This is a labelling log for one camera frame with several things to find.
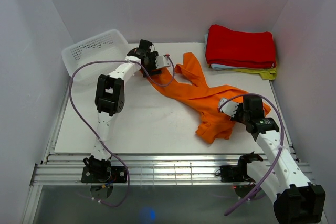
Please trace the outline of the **orange trousers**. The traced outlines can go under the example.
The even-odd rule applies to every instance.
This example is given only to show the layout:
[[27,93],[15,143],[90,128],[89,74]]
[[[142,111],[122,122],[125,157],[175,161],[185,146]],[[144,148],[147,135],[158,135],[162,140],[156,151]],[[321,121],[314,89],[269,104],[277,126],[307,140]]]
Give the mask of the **orange trousers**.
[[162,95],[184,103],[200,114],[201,123],[196,134],[205,143],[213,144],[217,138],[229,139],[235,122],[218,111],[219,102],[222,98],[230,99],[248,92],[229,85],[209,87],[200,62],[191,52],[183,55],[183,63],[177,64],[174,70],[191,83],[172,80],[172,75],[164,68],[161,74],[152,77],[153,87]]

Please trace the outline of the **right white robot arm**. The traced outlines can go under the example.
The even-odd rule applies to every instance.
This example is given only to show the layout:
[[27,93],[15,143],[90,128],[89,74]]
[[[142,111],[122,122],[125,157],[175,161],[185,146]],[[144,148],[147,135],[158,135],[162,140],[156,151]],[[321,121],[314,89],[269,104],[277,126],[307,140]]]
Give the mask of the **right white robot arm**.
[[248,94],[241,103],[230,101],[221,111],[246,127],[270,162],[267,167],[260,156],[243,155],[238,177],[256,182],[256,188],[271,200],[279,223],[319,223],[326,192],[304,174],[285,148],[283,125],[265,117],[262,98]]

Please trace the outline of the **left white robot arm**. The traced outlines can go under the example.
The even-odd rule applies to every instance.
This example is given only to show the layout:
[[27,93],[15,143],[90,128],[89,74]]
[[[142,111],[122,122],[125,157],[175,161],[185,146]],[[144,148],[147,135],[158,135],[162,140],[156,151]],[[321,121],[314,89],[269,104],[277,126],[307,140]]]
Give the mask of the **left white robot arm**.
[[153,51],[152,47],[152,42],[140,40],[138,47],[127,53],[125,63],[98,78],[94,100],[98,111],[98,137],[90,157],[83,161],[90,174],[100,182],[111,177],[111,154],[105,144],[111,139],[114,120],[124,107],[126,82],[142,67],[148,74],[161,72],[156,64],[159,53]]

